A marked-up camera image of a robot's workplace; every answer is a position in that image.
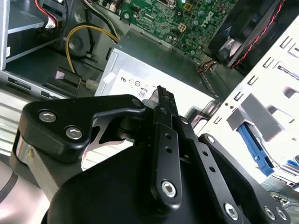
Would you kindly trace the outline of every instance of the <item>green circuit board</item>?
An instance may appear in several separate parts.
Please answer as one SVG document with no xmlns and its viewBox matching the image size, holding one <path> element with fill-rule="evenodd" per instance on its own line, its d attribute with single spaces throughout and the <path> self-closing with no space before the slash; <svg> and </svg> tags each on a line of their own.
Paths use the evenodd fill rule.
<svg viewBox="0 0 299 224">
<path fill-rule="evenodd" d="M 98 0 L 122 20 L 201 59 L 237 0 Z"/>
</svg>

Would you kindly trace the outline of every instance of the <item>capacitor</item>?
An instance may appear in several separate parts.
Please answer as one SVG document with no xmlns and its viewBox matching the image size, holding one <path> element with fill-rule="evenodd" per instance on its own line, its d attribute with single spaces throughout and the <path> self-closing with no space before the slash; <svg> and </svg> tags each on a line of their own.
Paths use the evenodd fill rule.
<svg viewBox="0 0 299 224">
<path fill-rule="evenodd" d="M 199 25 L 199 22 L 198 22 L 197 20 L 194 20 L 194 21 L 193 21 L 193 26 L 196 27 L 196 26 L 198 26 L 198 25 Z"/>
<path fill-rule="evenodd" d="M 204 11 L 201 10 L 201 11 L 198 12 L 198 16 L 204 16 L 204 15 L 205 15 Z"/>
</svg>

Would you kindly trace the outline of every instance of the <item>cable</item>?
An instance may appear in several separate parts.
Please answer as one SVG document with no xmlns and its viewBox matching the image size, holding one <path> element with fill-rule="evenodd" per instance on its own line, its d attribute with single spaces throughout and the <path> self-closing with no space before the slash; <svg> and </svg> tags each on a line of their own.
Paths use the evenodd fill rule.
<svg viewBox="0 0 299 224">
<path fill-rule="evenodd" d="M 61 34 L 62 32 L 65 31 L 68 23 L 69 23 L 69 16 L 70 16 L 70 13 L 69 13 L 69 6 L 67 4 L 67 0 L 63 0 L 63 3 L 64 3 L 64 7 L 65 7 L 65 23 L 64 23 L 64 27 L 62 28 L 62 30 L 60 31 L 59 34 Z"/>
<path fill-rule="evenodd" d="M 261 184 L 267 185 L 271 190 L 275 191 L 274 188 L 271 185 L 269 185 L 267 183 L 264 183 L 264 182 L 261 182 Z"/>
<path fill-rule="evenodd" d="M 87 9 L 85 9 L 85 20 L 86 20 L 86 23 L 89 24 L 89 16 L 88 16 L 88 10 Z M 94 48 L 94 45 L 95 45 L 95 41 L 93 39 L 92 30 L 90 28 L 87 28 L 87 32 L 88 32 L 89 43 L 90 43 L 90 49 L 87 53 L 92 54 L 93 53 L 93 48 Z"/>
<path fill-rule="evenodd" d="M 74 69 L 74 66 L 73 66 L 73 64 L 72 64 L 72 62 L 71 62 L 71 56 L 70 56 L 70 50 L 69 50 L 69 42 L 70 42 L 70 38 L 71 38 L 71 36 L 72 36 L 75 32 L 77 32 L 78 30 L 80 30 L 80 29 L 82 29 L 82 28 L 91 28 L 91 29 L 98 30 L 98 31 L 100 31 L 100 32 L 102 32 L 102 33 L 104 33 L 104 34 L 106 34 L 107 36 L 109 36 L 109 37 L 110 37 L 112 40 L 114 40 L 116 43 L 119 42 L 119 39 L 118 39 L 116 36 L 114 36 L 113 34 L 109 33 L 108 31 L 106 31 L 106 30 L 104 30 L 104 29 L 102 29 L 102 28 L 100 28 L 100 27 L 97 27 L 97 26 L 94 26 L 94 25 L 80 25 L 80 24 L 79 24 L 78 26 L 74 27 L 74 28 L 69 32 L 69 34 L 67 35 L 67 39 L 66 39 L 66 41 L 65 41 L 65 52 L 66 52 L 66 57 L 67 57 L 67 60 L 68 60 L 68 62 L 69 62 L 70 68 L 71 68 L 72 72 L 74 72 L 74 73 L 75 73 L 75 69 Z"/>
<path fill-rule="evenodd" d="M 116 29 L 113 25 L 113 23 L 99 10 L 95 9 L 88 1 L 86 0 L 81 0 L 82 4 L 90 10 L 95 16 L 99 17 L 103 22 L 108 26 L 111 34 L 116 36 L 117 38 L 120 38 L 116 32 Z"/>
<path fill-rule="evenodd" d="M 44 13 L 45 15 L 47 15 L 48 17 L 50 17 L 50 18 L 55 22 L 55 25 L 58 27 L 58 21 L 57 21 L 56 17 L 53 16 L 51 13 L 46 12 L 46 11 L 40 6 L 40 4 L 37 2 L 37 0 L 35 0 L 35 4 L 36 4 L 36 7 L 37 7 L 42 13 Z"/>
<path fill-rule="evenodd" d="M 270 22 L 268 23 L 268 25 L 265 27 L 265 29 L 263 30 L 263 32 L 257 36 L 257 38 L 250 44 L 248 50 L 246 51 L 246 53 L 243 55 L 242 58 L 240 58 L 233 66 L 232 68 L 234 68 L 235 66 L 237 66 L 242 60 L 244 60 L 246 58 L 246 56 L 248 55 L 248 53 L 251 51 L 252 46 L 261 38 L 262 35 L 264 35 L 267 31 L 267 29 L 269 28 L 269 26 L 274 22 L 275 18 L 277 17 L 277 15 L 279 14 L 279 12 L 281 11 L 282 6 L 284 5 L 284 2 L 286 0 L 282 0 L 279 4 L 278 10 L 277 12 L 272 16 Z"/>
</svg>

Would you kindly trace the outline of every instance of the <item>bolt head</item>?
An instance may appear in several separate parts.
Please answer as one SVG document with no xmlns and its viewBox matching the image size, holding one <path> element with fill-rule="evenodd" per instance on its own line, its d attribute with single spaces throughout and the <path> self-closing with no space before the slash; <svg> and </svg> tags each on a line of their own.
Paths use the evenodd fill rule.
<svg viewBox="0 0 299 224">
<path fill-rule="evenodd" d="M 211 143 L 214 143 L 215 140 L 211 137 L 211 136 L 208 136 L 207 139 L 211 142 Z"/>
<path fill-rule="evenodd" d="M 161 188 L 162 188 L 162 191 L 168 197 L 174 197 L 176 195 L 176 188 L 169 181 L 163 181 L 162 184 L 161 184 Z"/>
<path fill-rule="evenodd" d="M 65 133 L 67 137 L 73 140 L 78 140 L 82 137 L 82 132 L 77 127 L 68 127 Z"/>
<path fill-rule="evenodd" d="M 228 216 L 231 217 L 231 219 L 233 219 L 235 221 L 238 220 L 238 218 L 239 218 L 238 212 L 235 210 L 235 208 L 231 204 L 225 203 L 224 209 L 225 209 L 226 213 L 228 214 Z"/>
<path fill-rule="evenodd" d="M 51 123 L 56 120 L 56 115 L 50 111 L 40 112 L 38 115 L 39 119 L 43 122 Z"/>
<path fill-rule="evenodd" d="M 283 220 L 287 220 L 287 217 L 286 217 L 285 213 L 284 213 L 282 210 L 280 210 L 278 207 L 276 207 L 275 209 L 276 209 L 278 215 L 279 215 Z"/>
<path fill-rule="evenodd" d="M 267 206 L 264 206 L 264 210 L 265 210 L 265 212 L 266 212 L 266 215 L 270 218 L 270 219 L 272 219 L 272 220 L 275 220 L 276 218 L 275 218 L 275 215 L 274 215 L 274 213 L 273 213 L 273 211 L 271 211 Z"/>
</svg>

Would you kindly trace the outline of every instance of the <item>black metal bracket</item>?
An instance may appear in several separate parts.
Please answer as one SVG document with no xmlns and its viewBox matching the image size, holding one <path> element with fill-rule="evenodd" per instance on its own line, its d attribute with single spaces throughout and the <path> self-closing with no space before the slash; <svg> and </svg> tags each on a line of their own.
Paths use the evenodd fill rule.
<svg viewBox="0 0 299 224">
<path fill-rule="evenodd" d="M 19 131 L 28 144 L 70 163 L 80 159 L 90 144 L 93 125 L 104 131 L 113 119 L 144 111 L 142 102 L 131 95 L 33 102 L 23 109 Z M 70 127 L 74 127 L 73 138 L 66 134 Z"/>
<path fill-rule="evenodd" d="M 153 109 L 130 95 L 24 108 L 14 152 L 52 200 L 49 224 L 119 223 L 115 211 L 126 223 L 290 223 L 216 139 L 206 134 L 198 140 L 178 115 L 173 94 L 159 86 L 152 99 Z M 96 135 L 93 127 L 100 129 Z M 81 156 L 93 140 L 125 137 L 135 145 L 81 172 Z"/>
</svg>

